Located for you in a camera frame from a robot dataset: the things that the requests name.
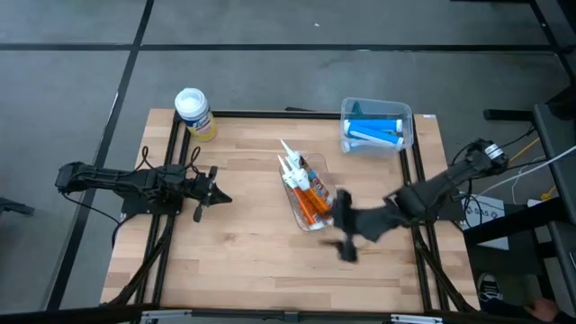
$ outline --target yellow cable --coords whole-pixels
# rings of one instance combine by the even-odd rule
[[[553,186],[552,188],[550,188],[550,190],[548,190],[547,193],[542,193],[542,195],[540,196],[540,200],[543,202],[551,200],[552,199],[552,193],[554,192],[554,190],[556,190],[556,186]]]
[[[509,161],[509,163],[512,163],[512,161],[514,161],[515,159],[517,159],[519,156],[521,156],[524,152],[526,152],[527,150],[529,150],[530,148],[532,148],[538,141],[540,141],[540,138],[534,139],[532,141],[532,143],[526,145],[524,148],[522,148],[518,153],[516,153],[516,155],[514,157],[512,157]]]

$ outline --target blue object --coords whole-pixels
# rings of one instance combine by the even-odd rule
[[[377,131],[396,131],[402,132],[401,119],[349,119],[345,122],[350,122],[355,126],[366,127],[368,129]]]
[[[382,143],[396,148],[399,148],[404,141],[402,137],[384,131],[360,127],[348,120],[344,120],[344,133],[350,138],[370,140],[372,142]]]

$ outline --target white nozzle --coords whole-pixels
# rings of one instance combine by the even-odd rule
[[[282,158],[280,156],[278,156],[278,160],[280,161],[280,165],[282,166],[282,170],[284,170],[284,174],[288,175],[290,173],[290,169],[288,168],[288,166],[286,166],[284,161],[282,161]]]
[[[288,157],[286,157],[286,161],[292,168],[292,176],[300,189],[303,191],[310,189],[310,181],[308,181],[308,173],[306,173],[306,170],[297,167]]]
[[[291,148],[288,147],[288,145],[282,139],[280,139],[280,141],[282,142],[282,146],[284,146],[284,149],[286,150],[286,154],[288,154],[288,158],[292,161],[293,164],[299,166],[300,152],[297,151],[294,152]]]
[[[291,187],[292,189],[298,187],[298,183],[296,179],[294,179],[294,172],[290,171],[288,166],[282,161],[282,158],[278,156],[278,160],[280,160],[280,164],[282,165],[282,169],[284,170],[284,174],[282,175],[282,179],[286,182],[286,184]]]

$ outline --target glue tube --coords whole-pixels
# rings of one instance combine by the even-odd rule
[[[371,130],[366,127],[356,126],[350,121],[344,121],[344,133],[350,138],[370,140],[372,142],[386,144],[399,148],[404,141],[404,138],[392,135],[388,132]]]
[[[328,212],[330,210],[330,206],[325,199],[320,197],[314,190],[312,190],[306,171],[295,166],[288,157],[286,158],[286,161],[292,168],[292,176],[294,180],[296,180],[296,183],[300,189],[302,189],[304,194],[306,194],[306,197],[312,202],[314,207],[316,207],[316,210],[319,211],[322,215]]]
[[[372,130],[402,132],[401,119],[349,119],[344,122]]]
[[[282,158],[278,156],[278,160],[280,160],[280,164],[282,165],[282,169],[284,174],[282,175],[282,179],[286,182],[286,184],[292,189],[292,193],[296,197],[298,201],[298,207],[302,212],[302,215],[310,225],[311,230],[319,230],[324,227],[324,224],[316,220],[316,215],[318,214],[314,204],[306,197],[304,191],[298,186],[296,180],[293,177],[293,172],[288,169],[286,164],[282,161]]]
[[[328,201],[330,192],[328,191],[326,186],[320,181],[320,179],[318,178],[316,173],[312,170],[312,168],[308,165],[306,159],[304,159],[304,157],[300,154],[299,151],[293,151],[290,147],[288,147],[288,145],[286,145],[286,143],[284,143],[283,140],[280,139],[280,141],[282,142],[282,145],[286,150],[286,154],[288,154],[288,157],[286,159],[290,160],[290,162],[292,162],[292,164],[294,164],[295,166],[301,167],[306,171],[306,173],[308,174],[308,180],[312,183],[313,190],[316,192],[318,196],[322,197],[329,206]]]

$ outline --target floor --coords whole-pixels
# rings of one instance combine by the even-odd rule
[[[145,3],[4,0],[0,43],[132,43]],[[574,43],[555,2],[538,3],[560,42]],[[143,43],[546,44],[546,37],[526,4],[165,0],[155,2]],[[36,208],[33,217],[0,218],[1,313],[46,305],[76,210],[54,188],[56,174],[68,162],[93,161],[128,56],[122,50],[0,50],[0,195]],[[567,85],[558,59],[545,53],[145,51],[105,165],[131,169],[149,108],[173,108],[176,94],[188,86],[202,89],[215,110],[338,111],[347,96],[404,102],[414,113],[438,116],[451,159],[471,140],[504,143],[528,128],[486,122],[483,109],[530,110]],[[518,163],[542,154],[535,148]],[[498,181],[480,181],[474,191]],[[554,185],[547,170],[521,182],[520,203]],[[490,196],[512,201],[505,185]],[[113,215],[120,205],[103,192],[93,204]],[[112,228],[90,215],[62,307],[97,305]]]

